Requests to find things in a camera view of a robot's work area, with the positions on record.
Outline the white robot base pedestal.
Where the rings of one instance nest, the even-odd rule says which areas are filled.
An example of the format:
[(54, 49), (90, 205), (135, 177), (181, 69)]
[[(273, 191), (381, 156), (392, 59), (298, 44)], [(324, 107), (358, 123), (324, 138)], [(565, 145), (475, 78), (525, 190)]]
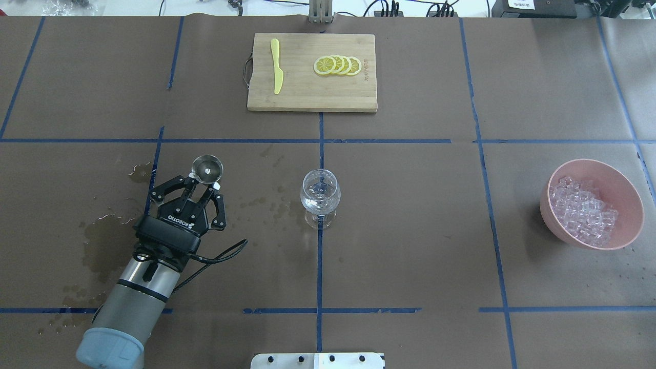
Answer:
[(253, 357), (251, 368), (385, 368), (383, 353), (262, 353)]

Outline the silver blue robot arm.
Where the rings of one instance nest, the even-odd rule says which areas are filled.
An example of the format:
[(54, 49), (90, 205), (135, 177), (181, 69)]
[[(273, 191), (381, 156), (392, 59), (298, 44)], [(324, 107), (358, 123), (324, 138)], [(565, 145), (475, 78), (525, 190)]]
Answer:
[(174, 177), (154, 187), (150, 198), (157, 214), (144, 214), (134, 225), (133, 255), (76, 351), (79, 362), (93, 368), (136, 368), (170, 296), (183, 283), (188, 261), (210, 266), (228, 253), (198, 255), (201, 237), (227, 226), (220, 175)]

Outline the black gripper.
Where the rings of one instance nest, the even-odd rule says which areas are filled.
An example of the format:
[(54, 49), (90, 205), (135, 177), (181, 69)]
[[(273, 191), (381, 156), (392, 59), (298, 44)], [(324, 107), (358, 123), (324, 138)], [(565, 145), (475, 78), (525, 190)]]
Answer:
[[(190, 180), (178, 175), (150, 190), (149, 199), (159, 207), (155, 216), (145, 213), (133, 226), (134, 257), (192, 257), (202, 236), (227, 227), (224, 196), (214, 186), (207, 186), (199, 201), (176, 198), (164, 203), (167, 195), (187, 187)], [(213, 219), (207, 215), (209, 203), (215, 208)]]

